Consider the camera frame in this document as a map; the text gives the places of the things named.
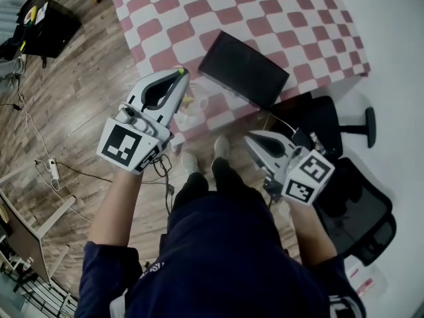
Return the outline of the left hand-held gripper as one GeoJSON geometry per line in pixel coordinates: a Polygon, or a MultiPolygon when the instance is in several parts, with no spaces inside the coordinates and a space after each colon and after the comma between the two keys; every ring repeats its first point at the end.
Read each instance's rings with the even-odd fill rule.
{"type": "Polygon", "coordinates": [[[120,105],[117,115],[107,119],[97,155],[141,175],[174,137],[168,127],[188,85],[189,73],[178,70],[160,70],[141,78],[129,93],[128,104],[120,105]],[[142,113],[133,106],[142,107],[142,113]]]}

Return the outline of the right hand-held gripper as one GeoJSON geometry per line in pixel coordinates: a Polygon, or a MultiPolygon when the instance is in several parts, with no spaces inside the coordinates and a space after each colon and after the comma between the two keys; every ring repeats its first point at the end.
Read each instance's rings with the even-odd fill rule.
{"type": "Polygon", "coordinates": [[[277,132],[250,131],[244,141],[258,167],[269,173],[264,189],[275,202],[285,198],[311,205],[335,171],[318,151],[295,147],[277,132]]]}

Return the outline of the clear plastic glass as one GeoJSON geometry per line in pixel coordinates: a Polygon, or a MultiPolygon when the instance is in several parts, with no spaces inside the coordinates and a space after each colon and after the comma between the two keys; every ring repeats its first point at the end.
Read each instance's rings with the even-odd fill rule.
{"type": "Polygon", "coordinates": [[[176,113],[176,123],[188,127],[203,122],[208,102],[206,89],[197,83],[190,83],[176,113]]]}

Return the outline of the person's left forearm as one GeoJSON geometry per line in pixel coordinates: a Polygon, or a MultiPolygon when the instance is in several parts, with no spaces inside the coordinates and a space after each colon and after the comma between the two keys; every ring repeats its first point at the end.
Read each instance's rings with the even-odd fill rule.
{"type": "Polygon", "coordinates": [[[129,245],[136,201],[143,175],[118,169],[92,220],[88,241],[108,246],[129,245]]]}

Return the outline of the person's right forearm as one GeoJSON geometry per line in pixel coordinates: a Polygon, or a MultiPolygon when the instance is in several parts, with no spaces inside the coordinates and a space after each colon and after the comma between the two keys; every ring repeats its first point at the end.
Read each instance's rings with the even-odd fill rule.
{"type": "Polygon", "coordinates": [[[301,261],[308,267],[337,256],[337,250],[311,205],[287,200],[296,233],[301,261]]]}

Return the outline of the black power bank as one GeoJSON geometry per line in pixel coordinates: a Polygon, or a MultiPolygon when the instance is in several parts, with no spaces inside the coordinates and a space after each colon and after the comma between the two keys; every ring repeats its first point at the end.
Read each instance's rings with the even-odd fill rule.
{"type": "Polygon", "coordinates": [[[300,128],[297,128],[291,137],[294,144],[302,146],[309,151],[313,150],[313,143],[309,135],[306,135],[300,128]]]}

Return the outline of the small clear bottle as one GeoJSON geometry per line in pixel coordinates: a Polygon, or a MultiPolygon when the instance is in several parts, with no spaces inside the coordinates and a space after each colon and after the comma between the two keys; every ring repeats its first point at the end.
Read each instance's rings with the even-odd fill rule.
{"type": "Polygon", "coordinates": [[[314,149],[320,153],[321,155],[325,156],[327,151],[324,147],[324,145],[322,144],[322,142],[318,139],[318,136],[316,135],[315,132],[310,132],[309,136],[313,142],[313,147],[314,149]]]}

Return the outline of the person's right white shoe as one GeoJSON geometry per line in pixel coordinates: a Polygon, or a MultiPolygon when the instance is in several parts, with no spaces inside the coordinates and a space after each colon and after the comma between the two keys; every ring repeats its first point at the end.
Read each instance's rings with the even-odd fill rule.
{"type": "Polygon", "coordinates": [[[222,158],[224,160],[229,160],[231,145],[228,138],[224,135],[217,137],[214,143],[214,159],[222,158]]]}

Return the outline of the person's white shoe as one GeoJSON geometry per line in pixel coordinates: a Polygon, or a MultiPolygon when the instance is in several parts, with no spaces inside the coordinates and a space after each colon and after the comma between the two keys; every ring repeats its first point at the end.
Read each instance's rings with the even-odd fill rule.
{"type": "Polygon", "coordinates": [[[199,171],[197,158],[191,152],[185,151],[182,153],[181,164],[182,168],[189,176],[199,171]]]}
{"type": "Polygon", "coordinates": [[[224,135],[217,137],[214,143],[214,159],[222,158],[224,160],[229,160],[231,145],[228,138],[224,135]]]}

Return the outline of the person's black trousers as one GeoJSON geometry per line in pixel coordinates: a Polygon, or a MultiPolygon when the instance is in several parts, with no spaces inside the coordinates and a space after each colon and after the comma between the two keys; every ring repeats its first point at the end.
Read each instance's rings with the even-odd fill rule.
{"type": "Polygon", "coordinates": [[[175,198],[173,213],[185,206],[222,207],[234,205],[252,209],[266,208],[265,200],[260,192],[247,186],[226,159],[215,159],[211,170],[217,189],[211,191],[205,176],[197,168],[194,168],[175,198]]]}

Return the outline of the person's left white shoe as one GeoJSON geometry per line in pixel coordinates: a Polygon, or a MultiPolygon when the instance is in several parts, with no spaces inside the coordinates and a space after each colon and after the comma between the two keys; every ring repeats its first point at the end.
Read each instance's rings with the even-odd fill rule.
{"type": "Polygon", "coordinates": [[[199,171],[197,158],[191,152],[185,151],[182,153],[181,164],[182,168],[189,176],[199,171]]]}

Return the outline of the black rectangular box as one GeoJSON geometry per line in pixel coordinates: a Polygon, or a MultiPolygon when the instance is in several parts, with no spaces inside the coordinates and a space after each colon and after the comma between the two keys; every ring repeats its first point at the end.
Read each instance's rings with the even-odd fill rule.
{"type": "Polygon", "coordinates": [[[273,61],[223,31],[202,59],[198,72],[265,110],[274,106],[290,76],[273,61]]]}

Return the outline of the black office chair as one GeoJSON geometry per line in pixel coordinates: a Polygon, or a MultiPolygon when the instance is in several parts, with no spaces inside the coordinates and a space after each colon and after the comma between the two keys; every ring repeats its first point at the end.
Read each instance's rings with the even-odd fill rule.
{"type": "Polygon", "coordinates": [[[335,167],[325,189],[313,202],[336,250],[345,258],[354,256],[363,265],[373,263],[393,241],[396,220],[392,202],[376,188],[354,163],[343,155],[342,133],[361,134],[369,148],[376,142],[376,120],[372,107],[364,112],[364,124],[340,125],[331,97],[298,95],[272,109],[277,121],[274,132],[292,139],[297,128],[306,135],[315,132],[335,167]]]}

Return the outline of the black cabinet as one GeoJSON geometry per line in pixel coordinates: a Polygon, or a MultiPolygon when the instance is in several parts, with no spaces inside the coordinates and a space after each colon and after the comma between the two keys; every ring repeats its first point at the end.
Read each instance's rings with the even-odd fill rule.
{"type": "Polygon", "coordinates": [[[65,6],[46,0],[37,9],[35,19],[23,26],[24,54],[57,58],[80,29],[81,22],[65,6]]]}

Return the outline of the person's navy shirt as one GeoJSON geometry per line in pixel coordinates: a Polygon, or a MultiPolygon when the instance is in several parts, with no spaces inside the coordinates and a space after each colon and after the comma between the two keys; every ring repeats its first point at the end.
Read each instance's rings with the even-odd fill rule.
{"type": "Polygon", "coordinates": [[[170,215],[155,262],[88,242],[76,318],[366,318],[344,260],[303,266],[259,202],[210,194],[170,215]]]}

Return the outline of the red white checkered tablecloth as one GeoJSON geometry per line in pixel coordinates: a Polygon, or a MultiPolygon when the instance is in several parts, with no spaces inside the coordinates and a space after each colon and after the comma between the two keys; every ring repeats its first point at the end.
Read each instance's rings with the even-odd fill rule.
{"type": "Polygon", "coordinates": [[[197,69],[220,32],[245,42],[290,76],[280,101],[352,76],[370,64],[342,0],[113,0],[141,76],[176,66],[189,70],[206,108],[175,115],[177,146],[254,112],[197,69]]]}

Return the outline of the clear red-labelled package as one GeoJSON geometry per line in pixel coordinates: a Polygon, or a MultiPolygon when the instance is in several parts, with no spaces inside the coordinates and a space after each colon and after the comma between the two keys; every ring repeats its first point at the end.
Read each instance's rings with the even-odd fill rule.
{"type": "Polygon", "coordinates": [[[378,302],[388,290],[388,281],[379,267],[369,266],[354,256],[344,260],[347,278],[366,307],[378,302]]]}

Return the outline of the light wooden desk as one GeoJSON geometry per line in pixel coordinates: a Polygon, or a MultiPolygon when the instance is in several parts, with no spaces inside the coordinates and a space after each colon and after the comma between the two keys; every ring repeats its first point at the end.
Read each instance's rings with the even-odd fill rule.
{"type": "Polygon", "coordinates": [[[32,271],[46,283],[49,283],[57,267],[69,251],[69,246],[64,246],[53,265],[47,267],[42,249],[42,238],[58,219],[60,219],[60,217],[76,202],[76,198],[71,196],[65,200],[65,202],[37,230],[32,228],[28,221],[23,218],[9,201],[1,189],[1,186],[17,174],[29,172],[33,167],[34,166],[31,164],[27,164],[0,178],[0,205],[5,207],[6,214],[9,218],[8,224],[11,226],[11,235],[7,238],[9,246],[23,262],[28,262],[30,264],[30,269],[32,271]]]}

